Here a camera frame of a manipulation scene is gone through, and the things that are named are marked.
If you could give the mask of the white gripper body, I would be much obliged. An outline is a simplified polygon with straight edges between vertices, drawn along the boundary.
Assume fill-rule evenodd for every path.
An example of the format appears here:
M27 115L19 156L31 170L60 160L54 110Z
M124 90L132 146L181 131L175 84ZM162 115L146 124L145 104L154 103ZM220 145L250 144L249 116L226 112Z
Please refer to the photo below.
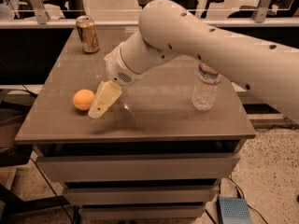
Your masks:
M107 77L120 86L129 86L137 82L143 76L128 68L121 56L121 44L114 48L104 58L106 62Z

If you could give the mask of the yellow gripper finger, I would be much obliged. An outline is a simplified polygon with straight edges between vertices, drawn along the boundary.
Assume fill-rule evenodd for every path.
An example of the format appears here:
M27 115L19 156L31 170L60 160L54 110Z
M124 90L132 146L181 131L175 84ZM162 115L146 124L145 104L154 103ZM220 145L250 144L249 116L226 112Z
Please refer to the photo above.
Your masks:
M101 82L88 111L88 116L92 119L101 118L121 94L121 86L114 81Z

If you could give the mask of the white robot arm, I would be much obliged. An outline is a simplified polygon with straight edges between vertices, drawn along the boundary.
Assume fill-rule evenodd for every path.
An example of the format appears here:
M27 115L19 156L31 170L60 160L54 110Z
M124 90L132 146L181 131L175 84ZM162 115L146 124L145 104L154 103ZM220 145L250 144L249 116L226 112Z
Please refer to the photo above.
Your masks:
M108 81L99 85L88 115L102 117L123 86L178 55L199 60L289 119L299 120L299 49L215 28L170 0L149 2L138 30L105 57Z

